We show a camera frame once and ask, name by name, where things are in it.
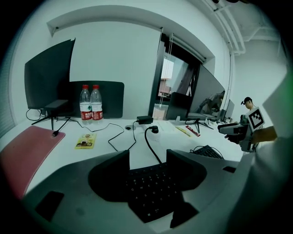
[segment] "power adapter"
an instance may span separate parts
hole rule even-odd
[[[139,124],[151,124],[153,122],[153,117],[150,116],[138,116],[137,122]]]

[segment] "table surface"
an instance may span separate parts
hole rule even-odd
[[[78,120],[79,123],[83,125],[80,118],[72,119]],[[59,120],[58,122],[54,121],[54,130],[60,128],[65,121],[66,119]],[[127,125],[132,125],[133,122],[134,120],[103,119],[100,124],[92,123],[87,125],[87,127],[91,130],[97,130],[106,127],[109,123],[114,123],[125,128]],[[6,133],[0,139],[0,151],[14,137],[31,126],[31,124],[32,121],[26,120]],[[191,131],[189,131],[185,127],[186,125],[183,121],[154,121],[153,124],[147,126],[153,125],[157,125],[159,128],[159,140],[155,141],[149,139],[149,143],[162,162],[166,162],[167,149],[178,149],[189,152],[190,149],[194,149],[196,146],[205,146],[207,144],[218,149],[226,160],[241,160],[243,152],[241,151],[240,147],[225,139],[224,135],[218,132],[217,124],[211,124],[213,130],[200,126],[200,137],[195,136]],[[51,129],[51,121],[43,121],[36,124],[36,126]],[[130,169],[158,164],[157,159],[152,154],[145,141],[145,126],[139,125],[138,123],[135,123],[135,126],[136,144],[130,149]],[[191,135],[191,137],[176,129],[175,126],[179,126],[186,130]],[[195,125],[190,126],[195,131],[197,131]],[[89,133],[89,130],[86,128],[81,128],[78,123],[69,120],[60,131],[66,134],[65,137],[51,151],[51,153],[39,167],[27,189],[27,192],[29,192],[38,183],[40,183],[42,180],[44,180],[62,166],[99,155],[115,152],[112,146],[108,143],[108,140],[119,134],[122,129],[118,126],[109,125],[106,129],[95,132],[97,136],[93,149],[75,149],[75,145],[79,137],[82,134]],[[128,149],[134,143],[132,130],[125,129],[125,132],[112,140],[111,143],[117,150]]]

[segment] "black keyboard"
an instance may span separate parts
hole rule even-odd
[[[213,148],[211,148],[209,145],[206,145],[194,152],[193,154],[198,154],[201,156],[206,156],[210,158],[215,158],[215,159],[224,159],[221,155],[219,155]]]
[[[130,170],[126,188],[129,207],[145,223],[173,212],[181,198],[167,163]]]

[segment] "yellow packet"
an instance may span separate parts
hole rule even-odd
[[[83,134],[79,137],[75,149],[93,149],[95,140],[96,134]]]

